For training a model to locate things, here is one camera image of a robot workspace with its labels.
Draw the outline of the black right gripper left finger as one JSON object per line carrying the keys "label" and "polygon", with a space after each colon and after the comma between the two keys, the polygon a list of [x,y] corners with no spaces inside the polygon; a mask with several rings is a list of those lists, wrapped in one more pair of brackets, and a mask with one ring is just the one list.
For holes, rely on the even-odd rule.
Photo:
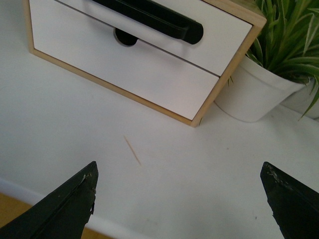
{"label": "black right gripper left finger", "polygon": [[79,239],[94,212],[98,167],[92,161],[0,229],[2,239]]}

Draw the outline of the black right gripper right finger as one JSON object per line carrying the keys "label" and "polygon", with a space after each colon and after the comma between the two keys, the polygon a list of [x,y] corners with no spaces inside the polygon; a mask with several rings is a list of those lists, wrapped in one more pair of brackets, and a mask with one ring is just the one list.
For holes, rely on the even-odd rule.
{"label": "black right gripper right finger", "polygon": [[286,239],[319,237],[319,194],[269,162],[261,181],[273,217]]}

